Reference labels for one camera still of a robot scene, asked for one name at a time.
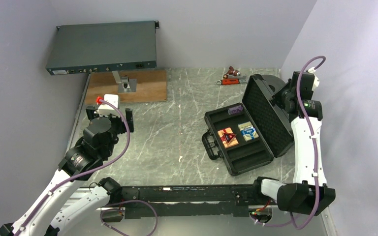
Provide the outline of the blue playing card box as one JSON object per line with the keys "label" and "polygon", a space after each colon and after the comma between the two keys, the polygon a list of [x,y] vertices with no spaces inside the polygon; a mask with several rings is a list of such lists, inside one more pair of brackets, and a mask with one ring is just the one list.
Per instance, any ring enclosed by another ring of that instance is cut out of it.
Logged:
{"label": "blue playing card box", "polygon": [[257,130],[250,121],[238,124],[238,128],[246,142],[259,138]]}

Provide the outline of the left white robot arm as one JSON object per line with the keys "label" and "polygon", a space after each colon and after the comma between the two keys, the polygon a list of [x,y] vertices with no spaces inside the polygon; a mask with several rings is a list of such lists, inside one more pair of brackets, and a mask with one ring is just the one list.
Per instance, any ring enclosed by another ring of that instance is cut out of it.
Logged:
{"label": "left white robot arm", "polygon": [[132,109],[122,114],[109,105],[88,106],[90,121],[82,136],[59,163],[53,178],[27,212],[13,223],[0,227],[0,236],[60,236],[80,221],[86,211],[104,205],[114,207],[121,202],[121,186],[112,178],[104,178],[88,198],[62,206],[94,172],[114,163],[108,161],[120,134],[126,134],[126,146],[134,132]]}

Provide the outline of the black poker set case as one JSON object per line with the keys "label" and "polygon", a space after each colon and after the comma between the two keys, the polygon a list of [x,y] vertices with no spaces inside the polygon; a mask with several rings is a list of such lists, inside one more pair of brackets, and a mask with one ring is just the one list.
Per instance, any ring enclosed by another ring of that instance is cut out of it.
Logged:
{"label": "black poker set case", "polygon": [[230,175],[268,165],[294,145],[288,115],[271,102],[284,85],[273,75],[251,75],[240,103],[205,113],[208,130],[202,143],[210,159],[224,161]]}

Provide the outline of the red triangular dealer button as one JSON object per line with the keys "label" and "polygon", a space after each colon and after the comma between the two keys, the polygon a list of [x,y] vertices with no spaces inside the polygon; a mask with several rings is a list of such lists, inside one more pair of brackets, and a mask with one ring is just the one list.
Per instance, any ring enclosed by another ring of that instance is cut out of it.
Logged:
{"label": "red triangular dealer button", "polygon": [[221,140],[225,142],[227,145],[230,145],[231,142],[236,140],[236,134],[223,132]]}

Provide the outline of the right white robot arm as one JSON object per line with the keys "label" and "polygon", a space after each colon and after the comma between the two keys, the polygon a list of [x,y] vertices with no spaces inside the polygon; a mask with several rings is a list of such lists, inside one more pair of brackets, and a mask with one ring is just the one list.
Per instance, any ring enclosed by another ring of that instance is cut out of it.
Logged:
{"label": "right white robot arm", "polygon": [[327,186],[322,166],[322,104],[312,99],[318,86],[319,79],[314,73],[295,71],[272,96],[271,101],[288,114],[294,138],[295,170],[289,184],[258,178],[259,186],[251,192],[257,204],[271,198],[282,211],[317,216],[335,200],[336,191]]}

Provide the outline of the purple poker chip stack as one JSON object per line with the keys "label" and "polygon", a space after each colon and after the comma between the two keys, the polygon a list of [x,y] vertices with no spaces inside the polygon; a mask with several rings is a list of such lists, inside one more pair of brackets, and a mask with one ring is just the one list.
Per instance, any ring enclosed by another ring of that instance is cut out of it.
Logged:
{"label": "purple poker chip stack", "polygon": [[230,116],[242,113],[244,111],[244,107],[242,105],[233,106],[227,109],[227,112]]}

